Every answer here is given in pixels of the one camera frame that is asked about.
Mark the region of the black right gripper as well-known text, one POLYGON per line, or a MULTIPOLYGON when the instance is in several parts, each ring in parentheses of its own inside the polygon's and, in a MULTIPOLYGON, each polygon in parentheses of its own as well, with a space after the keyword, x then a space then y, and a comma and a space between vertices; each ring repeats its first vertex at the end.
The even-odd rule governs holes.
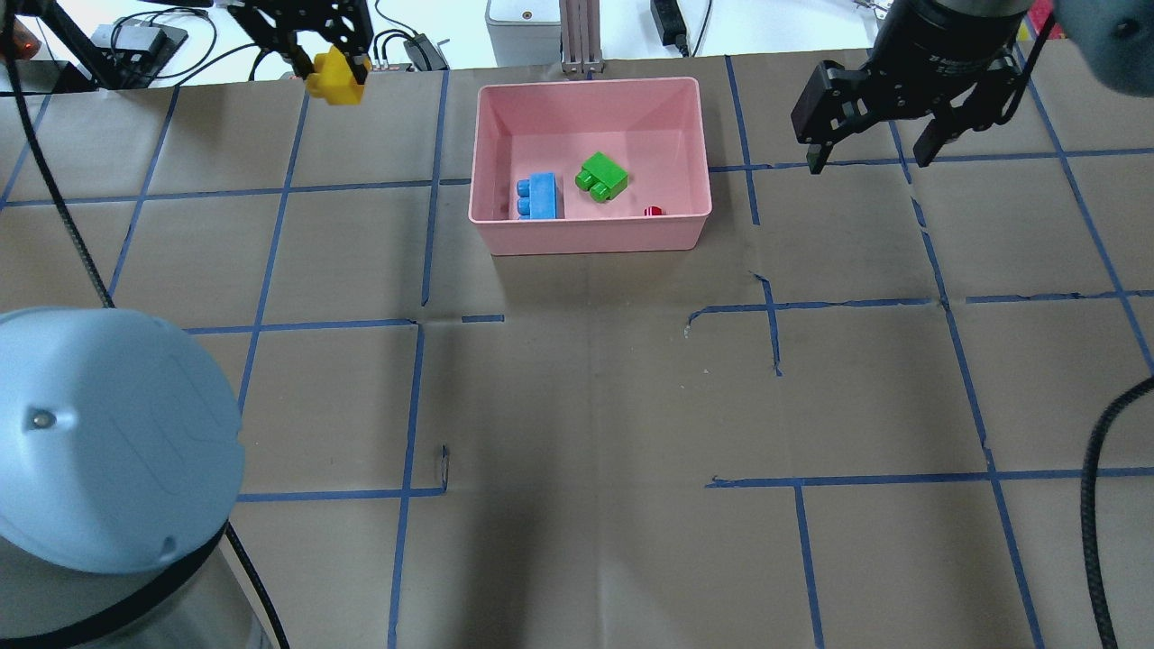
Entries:
POLYGON ((894 1, 857 69, 822 60, 790 111, 807 144, 807 165, 820 174, 834 144, 874 124, 930 122, 915 141, 929 166, 964 130, 1006 124, 1027 75, 1012 46, 1028 1, 894 1))

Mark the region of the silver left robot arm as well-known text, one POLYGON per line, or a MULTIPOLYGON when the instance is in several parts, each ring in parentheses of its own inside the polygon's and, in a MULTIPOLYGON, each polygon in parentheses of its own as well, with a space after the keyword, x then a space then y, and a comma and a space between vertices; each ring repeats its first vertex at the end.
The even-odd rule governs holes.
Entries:
POLYGON ((794 488, 709 469, 593 477, 609 403, 669 383, 654 452, 754 457, 769 388, 739 361, 609 376, 589 273, 667 297, 635 314, 685 359, 672 300, 718 306, 737 173, 695 251, 490 256, 467 185, 433 180, 454 91, 592 89, 553 70, 374 75, 358 105, 299 81, 3 99, 3 179, 32 128, 99 277, 47 193, 3 200, 3 646, 270 644, 217 566, 226 515, 295 648, 805 646, 794 488), (717 278, 706 288, 709 273, 717 278), (679 288, 672 288, 680 282, 679 288))

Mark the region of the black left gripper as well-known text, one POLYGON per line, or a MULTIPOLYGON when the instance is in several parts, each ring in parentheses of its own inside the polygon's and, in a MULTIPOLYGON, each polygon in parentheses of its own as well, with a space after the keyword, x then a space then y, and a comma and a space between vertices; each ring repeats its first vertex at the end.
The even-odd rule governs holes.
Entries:
POLYGON ((313 73, 313 59, 298 33, 319 33, 354 73, 370 61, 370 7, 366 1, 227 1, 225 10, 257 49, 275 52, 295 73, 313 73))

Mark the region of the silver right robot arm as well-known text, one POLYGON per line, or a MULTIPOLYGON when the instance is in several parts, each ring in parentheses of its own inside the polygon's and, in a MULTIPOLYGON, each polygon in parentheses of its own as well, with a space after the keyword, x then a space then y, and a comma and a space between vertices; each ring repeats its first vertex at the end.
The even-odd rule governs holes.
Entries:
POLYGON ((1031 1, 891 3, 865 65, 845 69, 823 60, 792 109, 811 173, 820 173, 835 144, 875 124, 927 115, 912 155, 928 166, 965 132, 1010 122, 1056 27, 1102 85, 1151 96, 1149 1, 1055 1, 1020 62, 1013 49, 1028 12, 1031 1))

